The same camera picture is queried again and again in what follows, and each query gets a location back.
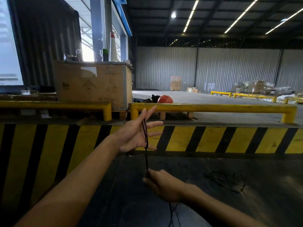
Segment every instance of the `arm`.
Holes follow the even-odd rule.
[[[125,123],[109,135],[96,149],[15,225],[20,226],[76,226],[90,199],[118,152],[145,147],[142,121],[156,110],[143,110],[139,118]],[[147,127],[161,126],[163,122],[149,122]],[[148,136],[161,135],[149,132]]]
[[[197,186],[184,183],[168,172],[149,170],[143,181],[167,202],[182,202],[195,210],[212,226],[265,227],[252,217],[214,199]]]

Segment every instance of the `yellow metal barrier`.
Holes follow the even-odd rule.
[[[285,97],[283,103],[288,104],[289,100],[296,101],[297,103],[303,103],[303,98],[293,97],[293,96]]]
[[[159,112],[231,112],[231,113],[279,113],[283,123],[294,123],[297,107],[290,105],[229,105],[229,104],[169,104],[169,103],[131,103],[131,119],[139,116],[144,108],[157,105]]]
[[[228,95],[229,97],[232,96],[232,93],[231,92],[216,92],[216,91],[211,91],[210,94],[214,94],[214,93],[217,93],[217,94],[222,94],[222,95]]]
[[[106,102],[0,101],[0,108],[64,109],[85,111],[102,110],[104,121],[112,120],[112,104]]]
[[[261,99],[271,99],[273,103],[277,102],[276,96],[262,96],[262,95],[253,95],[253,94],[242,94],[242,93],[234,93],[234,98],[237,96],[245,96],[245,97],[253,97],[253,98],[261,98]]]

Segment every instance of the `yellow and black striped wall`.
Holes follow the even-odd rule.
[[[111,125],[0,124],[2,210],[25,212],[117,129]],[[301,128],[161,126],[150,130],[163,132],[149,138],[158,153],[303,153]]]

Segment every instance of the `red ball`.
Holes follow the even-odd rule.
[[[172,98],[170,96],[167,95],[162,95],[159,99],[158,99],[158,103],[174,103]]]

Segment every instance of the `white traffic cone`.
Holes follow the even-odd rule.
[[[109,50],[109,61],[119,62],[116,49],[115,34],[111,32],[111,44]]]

